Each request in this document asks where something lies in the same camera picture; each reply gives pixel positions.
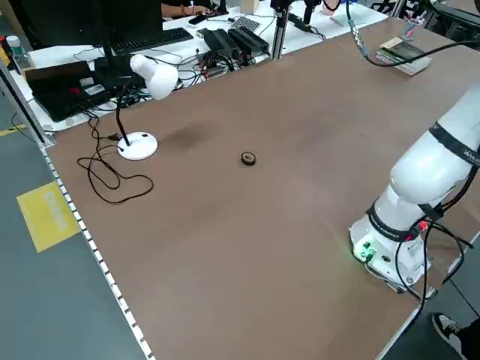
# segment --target black strap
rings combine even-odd
[[[455,139],[438,122],[435,122],[435,124],[433,124],[428,131],[430,131],[430,134],[432,134],[440,144],[445,146],[460,159],[466,161],[474,167],[480,168],[480,154]]]
[[[437,221],[443,218],[444,211],[442,203],[439,203],[435,208],[432,208],[430,204],[418,204],[418,207],[432,220]]]
[[[409,240],[416,239],[416,237],[419,235],[419,231],[416,228],[409,230],[397,230],[381,221],[377,215],[377,212],[375,211],[375,202],[367,210],[367,215],[368,220],[376,231],[385,236],[387,239],[393,240],[394,242],[408,242]]]

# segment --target yellow floor marking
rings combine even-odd
[[[38,253],[80,232],[55,181],[17,196],[16,200]]]
[[[20,130],[23,130],[26,128],[26,126],[24,124],[20,124],[20,125],[17,125],[17,127],[20,129]],[[15,128],[15,127],[10,127],[6,130],[0,130],[0,137],[4,137],[5,135],[8,135],[8,134],[12,134],[12,133],[15,133],[17,132],[18,130]]]

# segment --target small round object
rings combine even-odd
[[[253,152],[246,151],[241,153],[240,160],[248,167],[252,167],[257,162],[257,156]]]

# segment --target person's foot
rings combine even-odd
[[[458,324],[442,313],[434,313],[432,315],[432,323],[443,341],[455,350],[462,360],[467,360],[467,358],[462,355],[462,343],[457,336],[457,333],[460,331]]]

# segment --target book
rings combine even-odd
[[[399,37],[394,37],[380,45],[380,48],[376,52],[376,58],[386,64],[394,64],[395,62],[402,62],[423,54],[425,54],[425,52],[418,47],[407,43]],[[395,68],[403,71],[405,74],[413,76],[419,71],[424,70],[430,62],[431,58],[425,56],[413,62],[395,66]]]
[[[380,49],[383,49],[386,52],[391,53],[393,56],[397,56],[403,60],[425,54],[425,51],[399,37],[394,37],[386,43],[383,43],[380,45]]]

